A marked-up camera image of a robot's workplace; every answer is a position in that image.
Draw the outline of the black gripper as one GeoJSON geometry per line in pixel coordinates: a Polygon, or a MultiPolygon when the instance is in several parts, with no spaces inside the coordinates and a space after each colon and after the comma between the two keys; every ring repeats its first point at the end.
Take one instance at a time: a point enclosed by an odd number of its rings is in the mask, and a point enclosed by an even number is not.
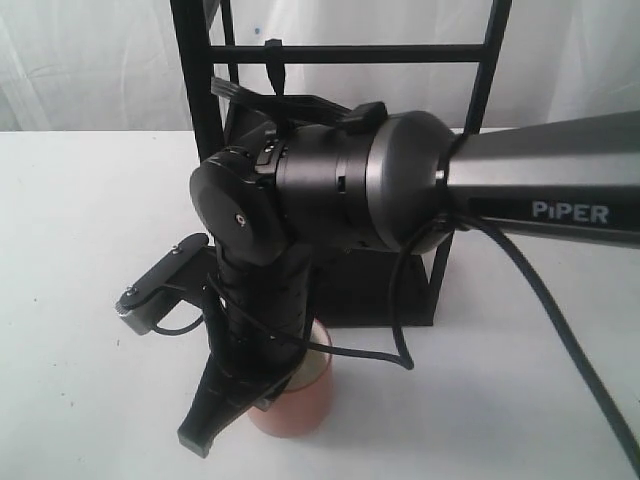
{"type": "Polygon", "coordinates": [[[206,458],[215,438],[290,377],[305,349],[281,339],[306,336],[312,249],[293,246],[267,266],[215,247],[203,314],[209,355],[191,407],[177,430],[180,444],[206,458]]]}

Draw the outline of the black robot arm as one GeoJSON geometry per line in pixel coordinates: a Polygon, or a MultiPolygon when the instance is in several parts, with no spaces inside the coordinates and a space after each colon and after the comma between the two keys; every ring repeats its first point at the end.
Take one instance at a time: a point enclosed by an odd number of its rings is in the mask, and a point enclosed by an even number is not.
{"type": "Polygon", "coordinates": [[[215,240],[201,286],[211,353],[180,443],[206,456],[214,438],[292,376],[311,348],[311,250],[408,257],[453,231],[495,241],[539,298],[632,464],[639,445],[565,316],[512,234],[635,247],[639,116],[624,112],[480,135],[419,111],[367,133],[305,125],[247,135],[190,178],[215,240]]]}

